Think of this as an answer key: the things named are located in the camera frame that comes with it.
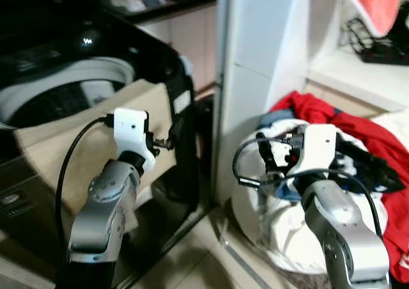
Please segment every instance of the laundry pile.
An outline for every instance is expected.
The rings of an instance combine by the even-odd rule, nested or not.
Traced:
[[[293,92],[276,104],[261,119],[259,130],[266,137],[276,137],[308,123],[330,123],[337,127],[339,135],[347,143],[352,143],[361,150],[369,151],[375,157],[385,159],[387,165],[395,170],[398,180],[405,186],[402,191],[388,190],[384,185],[371,185],[371,196],[379,215],[383,239],[390,258],[390,272],[400,282],[409,282],[409,153],[402,142],[409,134],[402,133],[404,121],[400,114],[391,117],[384,114],[375,121],[392,126],[391,132],[375,122],[365,118],[343,113],[311,94]],[[280,160],[288,153],[288,148],[280,143],[272,143],[273,155],[278,166]],[[371,176],[371,169],[359,164],[349,156],[336,154],[337,165],[343,171],[365,180]],[[241,174],[259,178],[265,173],[265,165],[258,153],[258,146],[249,145],[238,160]],[[337,183],[348,190],[348,185]],[[304,221],[304,211],[299,203],[298,194],[291,192],[286,186],[278,189],[279,193],[270,196],[266,217],[258,218],[260,196],[251,188],[240,188],[233,197],[233,209],[243,232],[258,246],[266,249],[266,254],[278,267],[292,272],[304,274],[325,273],[325,260],[321,246]],[[349,192],[353,201],[361,210],[366,226],[374,232],[374,224],[369,204],[362,194]],[[243,208],[248,202],[251,208]]]

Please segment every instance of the white shelf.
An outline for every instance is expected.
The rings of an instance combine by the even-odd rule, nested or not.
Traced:
[[[409,107],[409,66],[364,63],[349,45],[314,62],[308,78],[389,112]]]

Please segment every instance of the pink towel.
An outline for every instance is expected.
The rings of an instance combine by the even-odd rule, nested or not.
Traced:
[[[375,37],[385,36],[392,28],[400,0],[350,0]]]

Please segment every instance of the white cabinet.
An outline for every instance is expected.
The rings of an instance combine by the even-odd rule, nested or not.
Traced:
[[[216,78],[216,10],[215,6],[209,6],[138,26],[189,59],[196,91]]]

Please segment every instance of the tile floor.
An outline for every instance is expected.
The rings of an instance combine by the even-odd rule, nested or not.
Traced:
[[[221,209],[212,210],[132,289],[295,289],[250,251],[229,226],[225,237],[239,257],[236,260],[217,240],[223,220]],[[249,267],[253,275],[243,266]]]

